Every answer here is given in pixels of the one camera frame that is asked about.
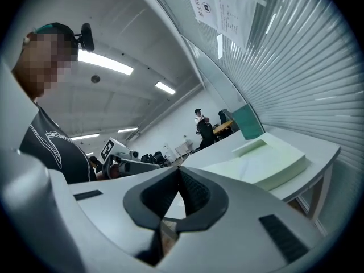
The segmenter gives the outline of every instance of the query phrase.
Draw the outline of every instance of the white shirt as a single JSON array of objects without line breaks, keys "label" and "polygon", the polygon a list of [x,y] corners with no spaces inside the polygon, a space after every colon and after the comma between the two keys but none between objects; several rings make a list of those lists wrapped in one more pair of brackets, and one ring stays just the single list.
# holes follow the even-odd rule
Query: white shirt
[{"label": "white shirt", "polygon": [[196,123],[196,125],[200,122],[200,121],[202,121],[203,119],[205,119],[205,116],[202,114],[201,115],[201,117],[196,117],[195,118],[195,123]]}]

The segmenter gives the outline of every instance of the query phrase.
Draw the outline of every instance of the person's neck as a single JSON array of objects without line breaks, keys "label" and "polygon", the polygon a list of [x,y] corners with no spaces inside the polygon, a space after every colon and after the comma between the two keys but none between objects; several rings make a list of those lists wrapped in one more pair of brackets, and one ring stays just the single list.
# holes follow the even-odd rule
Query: person's neck
[{"label": "person's neck", "polygon": [[24,80],[22,80],[21,75],[16,71],[16,66],[14,67],[14,69],[11,70],[11,73],[13,74],[14,78],[16,79],[16,81],[18,82],[18,84],[20,85],[20,87],[22,87],[22,89],[24,90],[24,92],[28,95],[29,99],[31,101],[33,101],[34,103],[36,103],[36,95],[32,94],[28,88],[26,88],[25,84],[24,84]]}]

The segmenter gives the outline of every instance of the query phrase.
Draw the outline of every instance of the white line print on shirt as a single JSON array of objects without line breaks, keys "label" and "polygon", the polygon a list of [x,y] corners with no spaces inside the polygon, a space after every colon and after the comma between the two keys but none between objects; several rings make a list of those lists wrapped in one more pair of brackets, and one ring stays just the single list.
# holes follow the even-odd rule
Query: white line print on shirt
[{"label": "white line print on shirt", "polygon": [[[58,149],[56,148],[56,146],[52,143],[52,141],[50,140],[51,138],[61,138],[66,140],[67,142],[70,142],[72,144],[74,144],[72,142],[72,140],[70,138],[67,138],[64,135],[61,135],[60,133],[58,133],[57,131],[51,130],[50,132],[45,131],[45,135],[48,139],[48,141],[46,141],[44,138],[42,138],[38,132],[35,130],[35,128],[33,127],[32,124],[30,124],[30,129],[33,131],[34,135],[36,136],[36,138],[39,140],[39,142],[42,144],[43,147],[45,147],[48,151],[51,152],[51,154],[53,155],[53,157],[56,160],[56,163],[58,165],[58,167],[60,169],[62,169],[62,157],[58,151]],[[87,156],[82,152],[82,150],[79,148],[79,146],[75,145],[80,152],[83,154],[83,156],[85,157],[88,167],[87,167],[87,174],[88,174],[88,178],[90,181],[90,163],[89,163],[89,159],[87,158]]]}]

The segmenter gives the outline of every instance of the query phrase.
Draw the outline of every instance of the white wall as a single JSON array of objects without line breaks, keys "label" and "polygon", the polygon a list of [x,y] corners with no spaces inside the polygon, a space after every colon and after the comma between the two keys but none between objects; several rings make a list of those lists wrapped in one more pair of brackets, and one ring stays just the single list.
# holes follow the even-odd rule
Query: white wall
[{"label": "white wall", "polygon": [[175,148],[186,139],[190,139],[193,142],[193,149],[198,148],[202,137],[196,134],[196,116],[194,111],[197,108],[201,108],[203,115],[210,118],[210,123],[215,125],[216,123],[221,123],[218,112],[226,107],[219,106],[213,101],[207,91],[202,90],[155,126],[150,127],[136,140],[127,142],[128,148],[138,151],[140,158],[145,154],[154,154],[157,151],[161,151],[164,154],[164,143],[168,143],[172,151],[176,153]]}]

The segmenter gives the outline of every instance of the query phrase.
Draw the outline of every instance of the white paper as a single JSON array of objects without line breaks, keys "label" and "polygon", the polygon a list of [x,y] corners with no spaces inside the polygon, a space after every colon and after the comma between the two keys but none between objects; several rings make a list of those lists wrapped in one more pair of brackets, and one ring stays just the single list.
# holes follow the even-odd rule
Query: white paper
[{"label": "white paper", "polygon": [[257,2],[261,0],[190,0],[196,19],[246,50]]}]

